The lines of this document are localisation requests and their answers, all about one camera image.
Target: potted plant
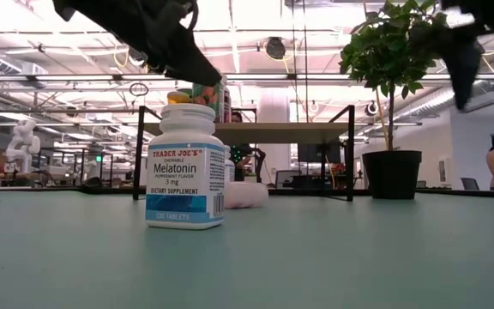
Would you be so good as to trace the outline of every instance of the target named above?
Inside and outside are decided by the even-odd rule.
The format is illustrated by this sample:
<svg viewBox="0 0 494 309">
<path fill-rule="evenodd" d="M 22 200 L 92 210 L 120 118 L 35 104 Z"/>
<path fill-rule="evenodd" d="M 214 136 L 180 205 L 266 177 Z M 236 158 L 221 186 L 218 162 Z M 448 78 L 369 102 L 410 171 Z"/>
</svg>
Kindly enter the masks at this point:
<svg viewBox="0 0 494 309">
<path fill-rule="evenodd" d="M 414 198 L 422 154 L 394 151 L 394 103 L 397 94 L 405 99 L 409 93 L 422 89 L 419 80 L 439 59 L 435 52 L 417 48 L 410 40 L 417 33 L 447 27 L 447 16 L 432 12 L 436 2 L 406 0 L 394 5 L 387 0 L 379 12 L 366 13 L 366 21 L 353 29 L 350 44 L 340 53 L 340 73 L 364 81 L 366 88 L 377 91 L 379 111 L 382 108 L 378 91 L 388 98 L 387 124 L 381 113 L 387 150 L 363 155 L 374 198 Z"/>
</svg>

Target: chair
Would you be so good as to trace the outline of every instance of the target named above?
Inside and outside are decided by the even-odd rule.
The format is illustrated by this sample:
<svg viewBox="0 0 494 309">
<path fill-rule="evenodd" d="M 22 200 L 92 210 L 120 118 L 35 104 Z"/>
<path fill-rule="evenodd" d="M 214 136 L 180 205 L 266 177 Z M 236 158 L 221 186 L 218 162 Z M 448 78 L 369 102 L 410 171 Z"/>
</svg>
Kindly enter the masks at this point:
<svg viewBox="0 0 494 309">
<path fill-rule="evenodd" d="M 277 171 L 275 173 L 275 189 L 292 189 L 283 186 L 283 183 L 292 182 L 292 176 L 300 176 L 300 171 Z"/>
<path fill-rule="evenodd" d="M 479 191 L 479 185 L 476 179 L 461 178 L 464 190 Z"/>
<path fill-rule="evenodd" d="M 417 189 L 424 189 L 424 188 L 426 188 L 426 180 L 417 181 Z"/>
</svg>

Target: computer monitor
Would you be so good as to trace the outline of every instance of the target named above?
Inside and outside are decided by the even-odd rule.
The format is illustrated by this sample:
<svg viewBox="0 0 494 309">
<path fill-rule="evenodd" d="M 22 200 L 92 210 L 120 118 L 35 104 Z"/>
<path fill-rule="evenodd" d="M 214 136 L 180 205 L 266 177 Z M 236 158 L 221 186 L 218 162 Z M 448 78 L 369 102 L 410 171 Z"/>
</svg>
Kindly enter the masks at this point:
<svg viewBox="0 0 494 309">
<path fill-rule="evenodd" d="M 340 160 L 340 144 L 338 142 L 329 143 L 327 146 L 328 163 L 339 164 Z M 298 162 L 306 163 L 321 163 L 322 162 L 322 146 L 317 144 L 299 144 L 298 145 Z"/>
</svg>

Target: melatonin bottle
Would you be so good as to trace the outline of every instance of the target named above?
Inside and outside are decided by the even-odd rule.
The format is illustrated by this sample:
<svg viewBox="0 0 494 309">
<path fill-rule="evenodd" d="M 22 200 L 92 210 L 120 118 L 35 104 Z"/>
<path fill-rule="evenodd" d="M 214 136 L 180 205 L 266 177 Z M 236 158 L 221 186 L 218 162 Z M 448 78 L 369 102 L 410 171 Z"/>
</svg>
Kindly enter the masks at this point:
<svg viewBox="0 0 494 309">
<path fill-rule="evenodd" d="M 146 222 L 150 227 L 207 229 L 224 220 L 225 149 L 215 111 L 197 104 L 163 107 L 148 146 Z"/>
<path fill-rule="evenodd" d="M 236 179 L 236 166 L 230 157 L 230 146 L 224 145 L 225 182 L 232 182 Z"/>
</svg>

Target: teal tabletop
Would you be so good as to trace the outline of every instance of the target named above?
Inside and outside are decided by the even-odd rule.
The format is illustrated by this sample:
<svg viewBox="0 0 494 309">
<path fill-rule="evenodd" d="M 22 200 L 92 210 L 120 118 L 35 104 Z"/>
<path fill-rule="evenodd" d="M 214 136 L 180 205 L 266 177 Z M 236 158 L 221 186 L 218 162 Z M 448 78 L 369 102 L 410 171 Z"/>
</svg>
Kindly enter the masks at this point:
<svg viewBox="0 0 494 309">
<path fill-rule="evenodd" d="M 0 192 L 0 309 L 494 309 L 494 198 L 271 197 L 207 231 L 144 202 Z"/>
</svg>

